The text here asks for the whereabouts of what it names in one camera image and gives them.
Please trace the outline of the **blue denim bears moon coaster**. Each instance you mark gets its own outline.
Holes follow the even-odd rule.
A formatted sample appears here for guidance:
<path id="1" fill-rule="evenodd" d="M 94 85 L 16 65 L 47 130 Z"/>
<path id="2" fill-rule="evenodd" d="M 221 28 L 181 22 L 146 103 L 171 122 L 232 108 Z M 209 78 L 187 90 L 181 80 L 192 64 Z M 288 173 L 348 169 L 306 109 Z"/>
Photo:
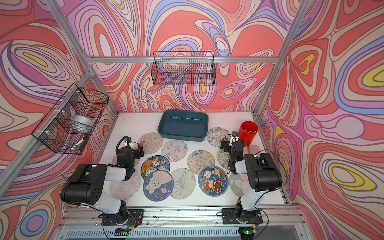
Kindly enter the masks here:
<path id="1" fill-rule="evenodd" d="M 148 158 L 141 166 L 141 176 L 145 180 L 148 175 L 153 172 L 163 170 L 169 172 L 171 169 L 170 161 L 161 155 Z"/>

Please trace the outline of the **blue denim bear car coaster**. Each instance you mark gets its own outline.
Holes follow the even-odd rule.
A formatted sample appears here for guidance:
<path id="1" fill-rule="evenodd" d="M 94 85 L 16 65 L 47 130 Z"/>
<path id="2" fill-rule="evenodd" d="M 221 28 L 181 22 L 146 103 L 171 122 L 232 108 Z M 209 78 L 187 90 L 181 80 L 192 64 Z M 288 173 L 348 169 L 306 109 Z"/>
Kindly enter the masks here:
<path id="1" fill-rule="evenodd" d="M 229 178 L 218 166 L 207 166 L 198 175 L 201 191 L 210 197 L 223 195 L 229 187 Z"/>

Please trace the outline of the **purple good luck bunny coaster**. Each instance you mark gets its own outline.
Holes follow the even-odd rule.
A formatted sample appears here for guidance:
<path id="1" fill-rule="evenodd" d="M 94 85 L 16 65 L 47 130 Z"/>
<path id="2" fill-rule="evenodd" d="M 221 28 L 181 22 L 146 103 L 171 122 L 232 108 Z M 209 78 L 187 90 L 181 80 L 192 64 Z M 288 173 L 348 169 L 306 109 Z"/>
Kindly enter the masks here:
<path id="1" fill-rule="evenodd" d="M 155 171 L 149 174 L 143 186 L 143 192 L 147 199 L 160 202 L 168 198 L 174 189 L 173 176 L 166 171 Z"/>

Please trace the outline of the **white butterfly star coaster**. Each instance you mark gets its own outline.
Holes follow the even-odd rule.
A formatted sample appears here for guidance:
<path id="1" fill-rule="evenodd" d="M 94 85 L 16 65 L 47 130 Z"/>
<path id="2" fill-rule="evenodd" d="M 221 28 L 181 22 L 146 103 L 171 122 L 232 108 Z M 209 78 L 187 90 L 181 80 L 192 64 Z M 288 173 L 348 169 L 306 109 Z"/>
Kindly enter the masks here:
<path id="1" fill-rule="evenodd" d="M 188 145 L 181 140 L 169 140 L 161 149 L 161 154 L 170 162 L 178 162 L 182 160 L 188 152 Z"/>

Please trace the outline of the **white blue butterfly coaster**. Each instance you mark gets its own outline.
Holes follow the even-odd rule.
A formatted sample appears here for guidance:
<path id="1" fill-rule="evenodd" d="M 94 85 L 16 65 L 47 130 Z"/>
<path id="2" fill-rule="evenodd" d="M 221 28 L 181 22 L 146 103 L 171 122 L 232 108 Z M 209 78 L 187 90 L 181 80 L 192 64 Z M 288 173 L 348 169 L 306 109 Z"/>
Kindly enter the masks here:
<path id="1" fill-rule="evenodd" d="M 196 186 L 195 174 L 187 168 L 178 168 L 171 172 L 174 180 L 174 188 L 171 197 L 183 200 L 189 197 Z"/>

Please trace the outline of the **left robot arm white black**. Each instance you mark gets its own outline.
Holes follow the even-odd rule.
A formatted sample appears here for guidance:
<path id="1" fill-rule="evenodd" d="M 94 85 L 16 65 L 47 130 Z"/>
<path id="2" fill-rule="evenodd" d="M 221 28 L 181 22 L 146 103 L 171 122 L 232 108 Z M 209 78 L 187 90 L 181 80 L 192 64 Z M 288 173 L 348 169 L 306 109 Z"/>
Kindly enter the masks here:
<path id="1" fill-rule="evenodd" d="M 135 172 L 135 161 L 144 156 L 144 148 L 124 136 L 115 148 L 115 165 L 80 164 L 61 189 L 62 202 L 90 207 L 106 215 L 122 215 L 124 201 L 106 193 L 105 182 L 129 181 Z"/>

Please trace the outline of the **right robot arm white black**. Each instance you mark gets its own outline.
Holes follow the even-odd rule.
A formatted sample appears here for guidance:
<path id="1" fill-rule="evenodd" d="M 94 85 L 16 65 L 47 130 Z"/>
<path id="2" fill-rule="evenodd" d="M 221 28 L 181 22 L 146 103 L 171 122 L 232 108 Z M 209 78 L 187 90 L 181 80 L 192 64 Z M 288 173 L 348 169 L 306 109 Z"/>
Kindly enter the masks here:
<path id="1" fill-rule="evenodd" d="M 283 186 L 283 177 L 271 154 L 261 150 L 256 154 L 244 153 L 245 143 L 239 133 L 225 135 L 220 149 L 229 153 L 227 171 L 234 175 L 245 175 L 250 187 L 239 198 L 240 212 L 254 212 L 262 199 Z"/>

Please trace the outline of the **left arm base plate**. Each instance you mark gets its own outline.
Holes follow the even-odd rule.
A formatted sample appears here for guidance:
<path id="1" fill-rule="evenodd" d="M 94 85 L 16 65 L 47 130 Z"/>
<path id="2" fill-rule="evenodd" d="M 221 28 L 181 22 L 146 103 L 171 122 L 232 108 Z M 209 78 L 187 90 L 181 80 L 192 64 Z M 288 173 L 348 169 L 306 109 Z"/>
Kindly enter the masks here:
<path id="1" fill-rule="evenodd" d="M 102 220 L 103 226 L 137 227 L 143 222 L 144 212 L 143 209 L 128 209 L 126 213 L 100 214 L 98 217 Z"/>

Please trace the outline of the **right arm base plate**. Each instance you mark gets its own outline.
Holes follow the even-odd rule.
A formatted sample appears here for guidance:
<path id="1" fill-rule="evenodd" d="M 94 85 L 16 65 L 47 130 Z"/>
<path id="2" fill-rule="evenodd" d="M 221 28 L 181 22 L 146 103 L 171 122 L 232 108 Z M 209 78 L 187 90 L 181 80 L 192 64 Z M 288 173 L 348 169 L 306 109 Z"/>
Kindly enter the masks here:
<path id="1" fill-rule="evenodd" d="M 254 224 L 258 226 L 263 223 L 263 218 L 260 210 L 244 211 L 235 208 L 223 208 L 221 210 L 223 224 Z"/>

